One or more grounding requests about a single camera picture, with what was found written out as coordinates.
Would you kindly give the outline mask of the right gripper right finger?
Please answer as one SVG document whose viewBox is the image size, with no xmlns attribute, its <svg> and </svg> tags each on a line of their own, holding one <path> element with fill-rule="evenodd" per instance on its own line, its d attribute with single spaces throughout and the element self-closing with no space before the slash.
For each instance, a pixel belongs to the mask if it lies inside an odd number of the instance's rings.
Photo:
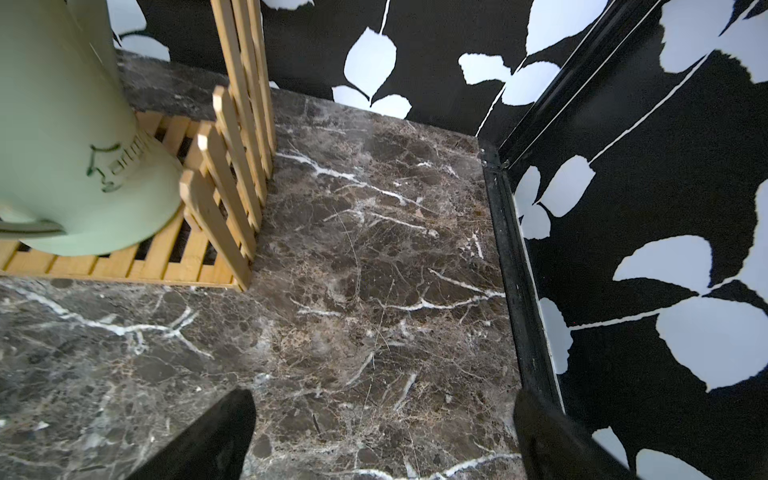
<svg viewBox="0 0 768 480">
<path fill-rule="evenodd" d="M 518 393 L 513 421 L 529 479 L 636 477 L 536 391 L 523 389 Z"/>
</svg>

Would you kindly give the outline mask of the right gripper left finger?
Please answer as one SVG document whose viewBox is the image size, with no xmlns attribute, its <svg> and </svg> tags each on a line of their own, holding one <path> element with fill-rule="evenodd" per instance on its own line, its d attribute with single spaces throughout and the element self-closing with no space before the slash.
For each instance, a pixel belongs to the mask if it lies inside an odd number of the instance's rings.
<svg viewBox="0 0 768 480">
<path fill-rule="evenodd" d="M 131 479 L 238 479 L 254 434 L 257 412 L 250 390 L 221 398 Z"/>
</svg>

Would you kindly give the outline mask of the wooden slatted shelf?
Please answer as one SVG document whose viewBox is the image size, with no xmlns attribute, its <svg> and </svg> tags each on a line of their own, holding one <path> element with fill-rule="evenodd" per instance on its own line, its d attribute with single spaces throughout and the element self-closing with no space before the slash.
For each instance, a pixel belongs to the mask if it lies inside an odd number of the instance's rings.
<svg viewBox="0 0 768 480">
<path fill-rule="evenodd" d="M 5 276 L 248 288 L 277 139 L 256 1 L 212 5 L 229 82 L 215 117 L 134 110 L 140 126 L 182 167 L 181 204 L 153 236 L 102 255 L 59 256 L 1 235 Z"/>
</svg>

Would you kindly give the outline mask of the green watering can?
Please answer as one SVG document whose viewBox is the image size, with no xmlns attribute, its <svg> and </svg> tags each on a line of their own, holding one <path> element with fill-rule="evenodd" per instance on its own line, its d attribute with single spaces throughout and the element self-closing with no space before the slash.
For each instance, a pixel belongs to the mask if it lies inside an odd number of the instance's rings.
<svg viewBox="0 0 768 480">
<path fill-rule="evenodd" d="M 1 235 L 59 256 L 102 255 L 161 230 L 182 167 L 118 77 L 103 1 L 1 5 Z"/>
</svg>

